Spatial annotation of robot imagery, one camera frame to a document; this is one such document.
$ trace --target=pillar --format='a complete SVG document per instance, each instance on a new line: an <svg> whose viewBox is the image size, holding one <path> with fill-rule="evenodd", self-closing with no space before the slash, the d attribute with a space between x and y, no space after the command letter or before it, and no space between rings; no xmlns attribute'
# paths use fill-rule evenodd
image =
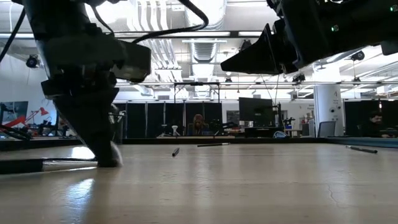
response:
<svg viewBox="0 0 398 224"><path fill-rule="evenodd" d="M315 82L340 82L340 68L336 63L318 66L313 65L313 80ZM315 129L318 133L319 124L324 121L336 121L335 136L344 135L343 102L340 85L315 85Z"/></svg>

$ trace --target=marker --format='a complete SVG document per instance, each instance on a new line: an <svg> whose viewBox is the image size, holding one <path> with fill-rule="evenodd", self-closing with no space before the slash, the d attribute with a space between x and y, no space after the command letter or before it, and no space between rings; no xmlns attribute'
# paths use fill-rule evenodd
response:
<svg viewBox="0 0 398 224"><path fill-rule="evenodd" d="M180 148L176 148L172 154L173 157L175 157L176 155L178 155L178 153L180 152Z"/></svg>
<svg viewBox="0 0 398 224"><path fill-rule="evenodd" d="M361 151L361 152L368 152L368 153L373 153L373 154L377 154L377 150L373 150L373 149L363 149L363 148L359 148L359 147L354 147L354 146L346 146L346 148L355 150L355 151Z"/></svg>
<svg viewBox="0 0 398 224"><path fill-rule="evenodd" d="M207 147L207 146L228 146L229 143L216 143L216 144L204 144L198 145L198 147Z"/></svg>

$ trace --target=black partition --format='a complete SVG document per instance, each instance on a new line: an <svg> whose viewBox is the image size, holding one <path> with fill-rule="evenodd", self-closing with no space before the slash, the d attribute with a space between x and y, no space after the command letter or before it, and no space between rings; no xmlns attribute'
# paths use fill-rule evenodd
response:
<svg viewBox="0 0 398 224"><path fill-rule="evenodd" d="M206 122L220 120L223 122L223 105L221 103L204 103Z"/></svg>
<svg viewBox="0 0 398 224"><path fill-rule="evenodd" d="M188 127L189 124L193 124L193 117L196 114L203 115L204 104L202 102L198 103L185 103L185 124Z"/></svg>
<svg viewBox="0 0 398 224"><path fill-rule="evenodd" d="M144 138L145 126L145 103L127 104L127 138Z"/></svg>
<svg viewBox="0 0 398 224"><path fill-rule="evenodd" d="M126 116L122 118L121 122L122 123L122 133L117 133L120 134L121 138L127 138L127 103L114 103L114 105L119 109L119 111L125 111Z"/></svg>
<svg viewBox="0 0 398 224"><path fill-rule="evenodd" d="M166 124L177 125L177 132L183 135L183 103L166 103Z"/></svg>
<svg viewBox="0 0 398 224"><path fill-rule="evenodd" d="M383 123L387 128L398 128L398 101L381 101Z"/></svg>
<svg viewBox="0 0 398 224"><path fill-rule="evenodd" d="M360 126L364 124L373 111L379 111L378 100L346 101L344 103L346 135L360 136Z"/></svg>
<svg viewBox="0 0 398 224"><path fill-rule="evenodd" d="M156 138L163 133L164 106L164 103L148 103L147 138Z"/></svg>

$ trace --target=woman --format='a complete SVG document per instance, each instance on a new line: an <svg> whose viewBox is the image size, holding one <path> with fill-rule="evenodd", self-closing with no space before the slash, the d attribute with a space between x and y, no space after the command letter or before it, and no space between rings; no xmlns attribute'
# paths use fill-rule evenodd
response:
<svg viewBox="0 0 398 224"><path fill-rule="evenodd" d="M196 114L193 117L193 127L189 135L202 136L204 131L208 131L208 125L205 124L205 120L202 115Z"/></svg>

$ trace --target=black cloth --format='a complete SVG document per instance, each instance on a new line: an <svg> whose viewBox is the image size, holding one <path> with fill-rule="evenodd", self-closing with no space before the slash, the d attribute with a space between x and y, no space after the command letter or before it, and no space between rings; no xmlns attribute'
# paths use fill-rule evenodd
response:
<svg viewBox="0 0 398 224"><path fill-rule="evenodd" d="M188 129L188 136L206 136L208 135L209 128L207 124L204 124L201 129L195 129L193 130L193 127L189 127Z"/></svg>
<svg viewBox="0 0 398 224"><path fill-rule="evenodd" d="M380 131L385 130L383 124L376 124L371 121L365 122L361 127L362 137L381 138L383 135Z"/></svg>

